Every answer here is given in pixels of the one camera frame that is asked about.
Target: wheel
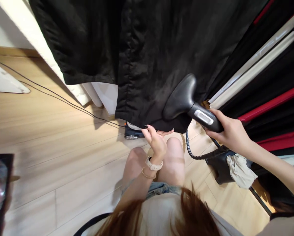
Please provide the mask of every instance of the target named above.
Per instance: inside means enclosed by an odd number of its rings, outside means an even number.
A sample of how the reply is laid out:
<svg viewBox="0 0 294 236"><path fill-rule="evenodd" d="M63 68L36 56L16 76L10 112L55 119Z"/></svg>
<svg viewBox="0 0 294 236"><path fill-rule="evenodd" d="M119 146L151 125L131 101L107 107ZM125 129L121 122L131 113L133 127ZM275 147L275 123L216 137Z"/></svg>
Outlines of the wheel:
<svg viewBox="0 0 294 236"><path fill-rule="evenodd" d="M133 139L138 139L138 136L136 135L127 135L125 136L126 139L129 139L129 140L133 140Z"/></svg>

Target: black coat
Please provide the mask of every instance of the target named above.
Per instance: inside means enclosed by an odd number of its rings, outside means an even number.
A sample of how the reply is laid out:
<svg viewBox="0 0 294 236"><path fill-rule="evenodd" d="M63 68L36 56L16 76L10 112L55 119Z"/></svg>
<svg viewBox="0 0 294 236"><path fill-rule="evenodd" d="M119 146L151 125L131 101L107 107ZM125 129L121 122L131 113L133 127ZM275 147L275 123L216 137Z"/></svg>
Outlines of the black coat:
<svg viewBox="0 0 294 236"><path fill-rule="evenodd" d="M162 119L169 95L193 73L202 101L266 2L29 0L66 84L117 84L116 118L180 133L191 118Z"/></svg>

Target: hand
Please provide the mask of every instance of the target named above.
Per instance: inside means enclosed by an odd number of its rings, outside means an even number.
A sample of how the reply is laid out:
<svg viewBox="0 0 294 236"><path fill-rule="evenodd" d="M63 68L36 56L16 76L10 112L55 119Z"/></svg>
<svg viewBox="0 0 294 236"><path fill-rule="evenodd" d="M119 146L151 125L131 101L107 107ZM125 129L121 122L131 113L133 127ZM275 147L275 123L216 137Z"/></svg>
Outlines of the hand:
<svg viewBox="0 0 294 236"><path fill-rule="evenodd" d="M172 134L174 129L169 132L156 131L154 127L148 125L148 128L141 130L154 151L154 156L163 158L167 152L167 142L163 138L168 134Z"/></svg>
<svg viewBox="0 0 294 236"><path fill-rule="evenodd" d="M224 131L216 133L206 130L206 134L220 143L224 144L235 153L243 155L248 148L252 146L253 141L249 138L240 120L235 120L225 116L221 111L210 109L210 111L218 118L223 125Z"/></svg>

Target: garment steamer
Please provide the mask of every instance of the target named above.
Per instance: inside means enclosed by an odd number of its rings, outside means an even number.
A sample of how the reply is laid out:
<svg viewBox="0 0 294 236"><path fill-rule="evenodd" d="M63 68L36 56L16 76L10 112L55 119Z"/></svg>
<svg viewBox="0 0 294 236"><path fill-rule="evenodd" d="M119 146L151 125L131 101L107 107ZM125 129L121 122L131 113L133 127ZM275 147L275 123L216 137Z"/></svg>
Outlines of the garment steamer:
<svg viewBox="0 0 294 236"><path fill-rule="evenodd" d="M165 120L172 120L182 113L187 113L194 120L199 122L205 128L220 133L223 131L223 126L217 117L206 108L194 102L193 95L196 88L196 78L193 74L188 74L177 85L170 95L163 109L162 117ZM131 124L125 124L125 138L136 139L143 137L141 131L132 129ZM188 132L185 133L187 150L193 159L205 159L204 156L195 156L190 149Z"/></svg>

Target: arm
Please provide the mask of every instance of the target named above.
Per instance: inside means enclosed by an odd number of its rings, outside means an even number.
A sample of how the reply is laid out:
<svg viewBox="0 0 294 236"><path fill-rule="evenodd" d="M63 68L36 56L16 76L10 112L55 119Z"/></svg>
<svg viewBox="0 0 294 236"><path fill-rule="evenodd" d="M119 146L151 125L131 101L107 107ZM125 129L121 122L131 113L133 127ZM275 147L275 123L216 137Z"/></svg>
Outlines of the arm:
<svg viewBox="0 0 294 236"><path fill-rule="evenodd" d="M163 137L173 133L173 131L174 130L171 130L170 132L156 131L151 125L148 125L148 128L146 129L142 129L147 142L154 151L154 155L150 159L152 164L159 165L162 162L167 152L167 143ZM144 173L145 175L152 177L156 175L157 171L150 170L146 165ZM125 208L133 200L145 200L152 181L152 179L148 179L140 173L121 197L121 200L116 206L116 210L119 208Z"/></svg>
<svg viewBox="0 0 294 236"><path fill-rule="evenodd" d="M234 152L259 164L274 174L294 194L294 166L268 152L247 135L241 121L225 116L221 111L211 109L224 127L221 133L207 130L206 133L217 139Z"/></svg>
<svg viewBox="0 0 294 236"><path fill-rule="evenodd" d="M150 160L152 164L159 165L163 160L163 156L153 156ZM150 170L147 166L144 169L144 173L148 176L155 176L157 171ZM149 187L152 183L152 179L148 179L140 173L137 178L131 183L131 185L126 189L125 193L121 197L119 203L116 206L118 208L125 208L133 200L145 200Z"/></svg>

